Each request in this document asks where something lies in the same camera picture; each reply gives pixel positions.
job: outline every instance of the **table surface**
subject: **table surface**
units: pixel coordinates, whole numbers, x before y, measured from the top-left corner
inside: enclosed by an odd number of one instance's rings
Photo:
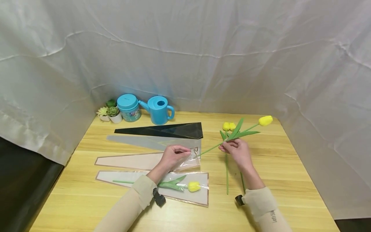
[[[242,128],[257,123],[258,115],[176,112],[167,124],[202,122],[202,150],[221,140],[219,130],[225,121]],[[63,170],[30,232],[91,232],[104,215],[128,190],[95,180],[99,170],[125,170],[95,166],[100,156],[150,153],[151,150],[106,140],[116,128],[151,126],[143,112],[136,122],[113,124],[95,118]],[[248,141],[255,168],[275,196],[293,231],[338,231],[317,189],[311,181],[278,120]],[[159,208],[152,204],[135,221],[130,231],[255,231],[247,207],[237,207],[234,198],[243,193],[239,171],[229,157],[229,195],[226,194],[224,153],[214,149],[202,156],[201,171],[209,172],[209,207],[168,199]]]

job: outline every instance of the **beige sleeve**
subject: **beige sleeve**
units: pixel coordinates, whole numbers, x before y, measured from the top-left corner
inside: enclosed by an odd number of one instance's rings
[[[156,184],[141,176],[129,191],[112,207],[94,232],[126,232],[139,214],[150,205]]]
[[[246,190],[242,201],[250,207],[254,220],[262,232],[292,231],[281,212],[269,188]]]

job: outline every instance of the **white pot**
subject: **white pot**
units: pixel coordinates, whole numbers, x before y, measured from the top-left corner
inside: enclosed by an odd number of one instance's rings
[[[99,116],[99,118],[100,118],[102,121],[109,122],[109,117],[108,117],[108,116]]]
[[[116,115],[115,117],[109,117],[113,123],[120,123],[122,121],[121,114]]]

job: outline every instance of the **blue watering can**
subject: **blue watering can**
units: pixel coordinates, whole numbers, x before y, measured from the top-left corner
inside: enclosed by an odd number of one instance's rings
[[[167,99],[162,96],[151,97],[147,103],[139,100],[138,103],[150,113],[151,121],[155,125],[163,125],[174,118],[174,108],[169,106]],[[171,110],[171,116],[167,113],[168,110]]]

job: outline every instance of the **dark floor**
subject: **dark floor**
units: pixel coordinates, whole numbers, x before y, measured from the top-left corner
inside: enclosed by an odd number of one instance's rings
[[[63,166],[0,137],[0,231],[23,232]]]
[[[341,232],[371,232],[371,218],[335,220]]]

